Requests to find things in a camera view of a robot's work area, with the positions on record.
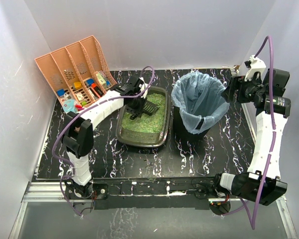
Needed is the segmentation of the black slotted litter scoop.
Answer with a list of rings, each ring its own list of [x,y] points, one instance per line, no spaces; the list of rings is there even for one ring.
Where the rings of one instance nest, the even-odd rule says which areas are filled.
[[[153,116],[159,109],[159,106],[145,99],[142,113],[148,116]]]

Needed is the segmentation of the black trash bin blue bag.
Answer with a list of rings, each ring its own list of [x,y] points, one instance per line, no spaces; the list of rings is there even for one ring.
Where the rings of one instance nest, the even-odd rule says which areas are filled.
[[[223,83],[208,74],[191,72],[176,81],[172,92],[173,130],[180,138],[201,139],[229,110]]]

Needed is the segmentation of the dark green litter box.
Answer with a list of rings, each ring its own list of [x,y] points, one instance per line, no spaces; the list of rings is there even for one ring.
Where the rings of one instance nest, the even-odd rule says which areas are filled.
[[[141,117],[132,116],[126,107],[119,112],[116,138],[119,142],[142,148],[155,148],[164,144],[169,127],[171,100],[166,89],[152,86],[147,101],[159,106],[152,116],[145,113]]]

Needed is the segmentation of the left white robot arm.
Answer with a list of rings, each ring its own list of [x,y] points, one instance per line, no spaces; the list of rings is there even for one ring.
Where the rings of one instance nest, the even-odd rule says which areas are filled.
[[[114,111],[135,99],[148,85],[143,77],[131,76],[125,84],[115,84],[98,101],[83,110],[81,114],[73,114],[70,119],[77,117],[71,123],[62,137],[62,144],[73,164],[72,179],[80,186],[86,186],[92,179],[89,168],[88,154],[93,148],[93,131],[106,117]]]

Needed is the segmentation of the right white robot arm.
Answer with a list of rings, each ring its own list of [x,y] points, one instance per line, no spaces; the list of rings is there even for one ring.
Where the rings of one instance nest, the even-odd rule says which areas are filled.
[[[253,102],[256,108],[257,133],[251,164],[246,173],[219,175],[217,186],[224,192],[267,206],[287,191],[281,181],[280,147],[284,127],[291,112],[291,100],[283,96],[290,78],[288,71],[273,70],[273,99],[270,99],[269,73],[262,80],[256,72],[251,81],[232,77],[222,97],[231,102]]]

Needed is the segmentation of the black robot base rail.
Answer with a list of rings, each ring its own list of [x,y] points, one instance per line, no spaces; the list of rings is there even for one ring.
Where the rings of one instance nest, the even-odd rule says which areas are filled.
[[[89,210],[195,208],[223,215],[234,197],[217,182],[217,177],[94,178],[82,186],[66,177],[60,188],[71,206],[88,202]]]

